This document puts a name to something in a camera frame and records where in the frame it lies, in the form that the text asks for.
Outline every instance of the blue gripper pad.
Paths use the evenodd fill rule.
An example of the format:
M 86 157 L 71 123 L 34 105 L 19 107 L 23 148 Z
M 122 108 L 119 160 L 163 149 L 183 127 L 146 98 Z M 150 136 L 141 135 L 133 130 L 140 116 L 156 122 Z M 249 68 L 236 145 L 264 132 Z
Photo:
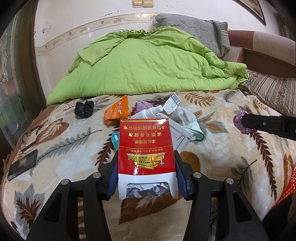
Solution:
M 179 192 L 183 196 L 183 198 L 186 200 L 189 196 L 189 193 L 187 192 L 187 187 L 186 187 L 186 180 L 182 174 L 181 167 L 176 159 L 175 159 L 175 164 L 176 164 Z
M 118 184 L 118 162 L 113 167 L 113 170 L 111 172 L 111 175 L 108 180 L 108 191 L 107 191 L 107 196 L 111 198 L 116 190 Z

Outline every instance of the lime green comforter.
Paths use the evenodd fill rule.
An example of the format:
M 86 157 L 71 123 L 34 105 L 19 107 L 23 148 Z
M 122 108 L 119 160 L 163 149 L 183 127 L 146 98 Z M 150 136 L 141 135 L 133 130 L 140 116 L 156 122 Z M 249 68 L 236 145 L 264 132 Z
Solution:
M 47 104 L 104 94 L 235 89 L 247 78 L 245 64 L 218 59 L 177 28 L 123 30 L 79 51 Z

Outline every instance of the wall switch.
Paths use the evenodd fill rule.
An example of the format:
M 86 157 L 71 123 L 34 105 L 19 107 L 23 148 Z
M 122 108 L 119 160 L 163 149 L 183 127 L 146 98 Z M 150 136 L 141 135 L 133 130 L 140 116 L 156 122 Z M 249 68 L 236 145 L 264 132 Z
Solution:
M 153 0 L 143 0 L 143 7 L 153 7 Z
M 143 7 L 142 0 L 133 0 L 133 7 Z

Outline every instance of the white cloth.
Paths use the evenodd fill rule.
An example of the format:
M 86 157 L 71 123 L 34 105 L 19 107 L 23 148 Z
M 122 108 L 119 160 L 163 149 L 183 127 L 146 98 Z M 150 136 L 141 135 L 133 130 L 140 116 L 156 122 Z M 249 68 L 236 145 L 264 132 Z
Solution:
M 178 106 L 169 117 L 179 125 L 193 133 L 190 141 L 202 141 L 205 138 L 203 131 L 198 124 L 195 115 L 184 107 Z

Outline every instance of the smartphone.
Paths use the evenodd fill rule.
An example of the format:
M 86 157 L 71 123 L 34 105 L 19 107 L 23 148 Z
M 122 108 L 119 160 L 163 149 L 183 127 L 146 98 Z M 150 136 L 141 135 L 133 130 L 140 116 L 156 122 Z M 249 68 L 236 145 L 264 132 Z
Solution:
M 10 181 L 22 173 L 30 170 L 36 165 L 38 150 L 34 150 L 24 157 L 18 159 L 15 163 L 11 164 L 7 176 L 7 180 Z

